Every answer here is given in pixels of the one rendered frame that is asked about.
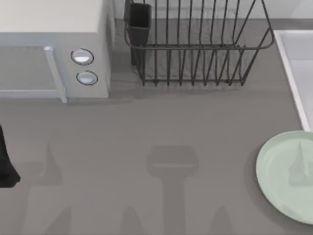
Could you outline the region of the round microwave knob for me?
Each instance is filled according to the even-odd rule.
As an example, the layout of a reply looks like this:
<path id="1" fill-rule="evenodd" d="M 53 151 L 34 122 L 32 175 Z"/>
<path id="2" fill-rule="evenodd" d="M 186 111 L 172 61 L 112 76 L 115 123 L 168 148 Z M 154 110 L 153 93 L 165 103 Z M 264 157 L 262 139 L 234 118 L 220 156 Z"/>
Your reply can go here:
<path id="1" fill-rule="evenodd" d="M 76 80 L 85 86 L 92 86 L 98 82 L 98 76 L 89 70 L 76 74 Z"/>
<path id="2" fill-rule="evenodd" d="M 82 66 L 89 65 L 94 61 L 93 53 L 85 48 L 72 51 L 70 57 L 74 63 Z"/>

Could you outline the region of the black cutlery holder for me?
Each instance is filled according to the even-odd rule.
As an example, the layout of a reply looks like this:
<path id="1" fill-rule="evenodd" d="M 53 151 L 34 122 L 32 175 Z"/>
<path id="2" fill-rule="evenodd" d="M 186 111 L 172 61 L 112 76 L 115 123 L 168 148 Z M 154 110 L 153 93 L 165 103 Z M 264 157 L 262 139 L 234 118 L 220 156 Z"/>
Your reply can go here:
<path id="1" fill-rule="evenodd" d="M 148 43 L 149 31 L 152 21 L 152 6 L 147 3 L 136 3 L 133 0 L 125 0 L 124 21 L 129 38 L 131 50 L 131 63 L 133 66 L 141 66 L 142 47 Z"/>

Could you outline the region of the pale microwave oven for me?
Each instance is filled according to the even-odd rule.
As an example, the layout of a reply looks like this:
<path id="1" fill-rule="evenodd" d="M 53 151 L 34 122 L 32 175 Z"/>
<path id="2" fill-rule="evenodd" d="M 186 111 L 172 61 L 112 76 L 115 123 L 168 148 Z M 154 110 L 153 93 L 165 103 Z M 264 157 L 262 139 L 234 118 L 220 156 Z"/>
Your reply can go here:
<path id="1" fill-rule="evenodd" d="M 51 46 L 71 98 L 108 98 L 115 35 L 112 0 L 0 0 L 0 46 Z M 86 66 L 72 51 L 94 55 Z M 76 74 L 92 71 L 98 82 L 85 86 Z"/>

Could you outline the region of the pale green plate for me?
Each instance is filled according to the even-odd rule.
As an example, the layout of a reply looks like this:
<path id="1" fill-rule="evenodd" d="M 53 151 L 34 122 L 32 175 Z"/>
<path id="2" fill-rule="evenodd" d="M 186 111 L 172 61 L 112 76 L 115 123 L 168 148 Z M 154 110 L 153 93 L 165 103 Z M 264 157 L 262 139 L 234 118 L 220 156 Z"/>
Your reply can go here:
<path id="1" fill-rule="evenodd" d="M 267 140 L 257 155 L 255 172 L 274 208 L 313 225 L 313 132 L 289 131 Z"/>

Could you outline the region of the microwave oven door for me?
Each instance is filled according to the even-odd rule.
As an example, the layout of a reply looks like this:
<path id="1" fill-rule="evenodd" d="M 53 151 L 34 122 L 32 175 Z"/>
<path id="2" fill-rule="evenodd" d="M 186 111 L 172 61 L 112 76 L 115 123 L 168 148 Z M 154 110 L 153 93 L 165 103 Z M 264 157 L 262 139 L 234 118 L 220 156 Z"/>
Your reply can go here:
<path id="1" fill-rule="evenodd" d="M 51 46 L 0 46 L 0 98 L 58 98 L 67 103 Z"/>

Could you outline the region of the white sink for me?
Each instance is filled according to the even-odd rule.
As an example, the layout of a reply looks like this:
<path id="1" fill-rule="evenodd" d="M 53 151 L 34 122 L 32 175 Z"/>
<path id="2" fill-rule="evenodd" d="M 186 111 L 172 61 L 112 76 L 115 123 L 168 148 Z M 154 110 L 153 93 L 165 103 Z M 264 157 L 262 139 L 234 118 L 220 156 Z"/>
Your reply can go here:
<path id="1" fill-rule="evenodd" d="M 301 126 L 313 132 L 313 30 L 276 30 L 274 36 Z"/>

